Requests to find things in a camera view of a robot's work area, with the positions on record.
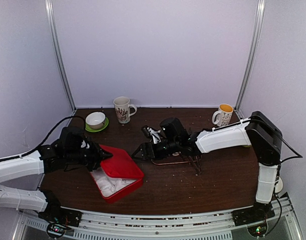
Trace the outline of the red tin lid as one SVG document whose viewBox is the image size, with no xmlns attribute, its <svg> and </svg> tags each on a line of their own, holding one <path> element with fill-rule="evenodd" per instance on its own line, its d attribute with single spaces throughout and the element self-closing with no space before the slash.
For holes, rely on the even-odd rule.
<svg viewBox="0 0 306 240">
<path fill-rule="evenodd" d="M 142 179 L 144 177 L 143 172 L 125 150 L 106 145 L 100 145 L 100 147 L 113 155 L 100 163 L 106 175 L 121 179 Z"/>
</svg>

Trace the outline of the metal serving tongs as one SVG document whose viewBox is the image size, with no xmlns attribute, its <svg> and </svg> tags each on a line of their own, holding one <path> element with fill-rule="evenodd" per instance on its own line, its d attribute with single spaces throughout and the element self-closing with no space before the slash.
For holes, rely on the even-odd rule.
<svg viewBox="0 0 306 240">
<path fill-rule="evenodd" d="M 183 162 L 185 164 L 190 164 L 196 171 L 196 175 L 200 175 L 202 173 L 202 168 L 201 168 L 201 155 L 195 155 L 195 156 L 190 156 L 190 155 L 183 155 L 180 154 L 180 157 L 182 158 Z"/>
</svg>

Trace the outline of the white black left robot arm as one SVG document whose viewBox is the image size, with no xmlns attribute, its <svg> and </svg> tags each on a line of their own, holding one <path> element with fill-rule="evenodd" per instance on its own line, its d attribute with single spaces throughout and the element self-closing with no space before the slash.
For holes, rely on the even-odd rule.
<svg viewBox="0 0 306 240">
<path fill-rule="evenodd" d="M 3 186 L 2 183 L 30 175 L 83 166 L 92 172 L 103 160 L 113 156 L 84 135 L 79 127 L 64 127 L 51 145 L 40 144 L 18 156 L 0 158 L 0 208 L 33 210 L 48 222 L 61 223 L 68 214 L 49 190 L 29 191 Z"/>
</svg>

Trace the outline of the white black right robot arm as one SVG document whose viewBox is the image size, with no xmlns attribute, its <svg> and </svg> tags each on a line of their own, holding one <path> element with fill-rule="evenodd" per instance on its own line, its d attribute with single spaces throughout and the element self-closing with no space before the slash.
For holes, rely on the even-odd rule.
<svg viewBox="0 0 306 240">
<path fill-rule="evenodd" d="M 263 221 L 273 217 L 272 196 L 279 179 L 282 145 L 281 131 L 260 111 L 254 111 L 251 117 L 211 129 L 188 133 L 178 118 L 170 117 L 160 123 L 160 131 L 147 125 L 141 128 L 150 139 L 139 145 L 131 157 L 143 161 L 167 158 L 173 154 L 187 157 L 190 163 L 199 169 L 202 154 L 235 146 L 251 146 L 259 164 L 258 184 L 255 203 L 252 207 L 232 212 L 236 225 Z"/>
</svg>

